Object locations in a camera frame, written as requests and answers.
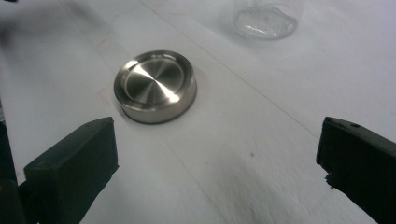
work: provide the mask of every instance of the glass bottom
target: glass bottom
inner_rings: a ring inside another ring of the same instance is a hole
[[[236,30],[245,36],[259,39],[281,39],[297,28],[297,20],[276,7],[241,10],[233,20]]]

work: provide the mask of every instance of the white table surface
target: white table surface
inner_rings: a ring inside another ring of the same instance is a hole
[[[120,169],[82,223],[375,223],[316,164],[326,116],[396,141],[396,3],[308,0],[298,30],[250,41],[227,0],[0,1],[0,96],[23,167],[94,119],[115,120]],[[154,49],[193,64],[178,119],[127,119],[119,68]]]

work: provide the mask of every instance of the brushed metal surface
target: brushed metal surface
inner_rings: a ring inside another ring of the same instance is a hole
[[[192,104],[197,87],[190,62],[169,50],[141,54],[125,64],[114,92],[125,114],[142,123],[161,123]]]

